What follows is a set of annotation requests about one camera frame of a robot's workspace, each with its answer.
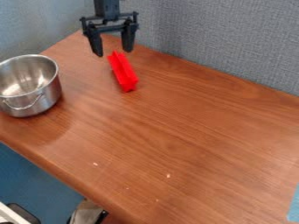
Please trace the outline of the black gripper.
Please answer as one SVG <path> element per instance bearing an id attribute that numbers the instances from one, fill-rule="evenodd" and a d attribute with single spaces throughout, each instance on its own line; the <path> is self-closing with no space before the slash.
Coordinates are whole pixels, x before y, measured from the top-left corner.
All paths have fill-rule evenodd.
<path id="1" fill-rule="evenodd" d="M 91 16 L 79 19 L 83 35 L 89 35 L 91 50 L 99 57 L 103 56 L 101 33 L 105 32 L 122 32 L 123 50 L 127 53 L 134 51 L 137 31 L 139 29 L 138 16 L 139 13 L 134 11 L 119 13 L 111 18 Z"/>

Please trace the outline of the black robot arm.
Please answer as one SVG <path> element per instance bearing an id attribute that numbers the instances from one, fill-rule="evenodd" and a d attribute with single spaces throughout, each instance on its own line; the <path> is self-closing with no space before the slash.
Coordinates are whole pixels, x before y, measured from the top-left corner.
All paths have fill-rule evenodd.
<path id="1" fill-rule="evenodd" d="M 89 38 L 93 52 L 102 57 L 103 40 L 102 33 L 119 32 L 122 36 L 122 46 L 127 53 L 134 51 L 137 31 L 139 29 L 137 11 L 123 13 L 121 11 L 121 0 L 94 0 L 95 15 L 82 17 L 82 31 Z"/>

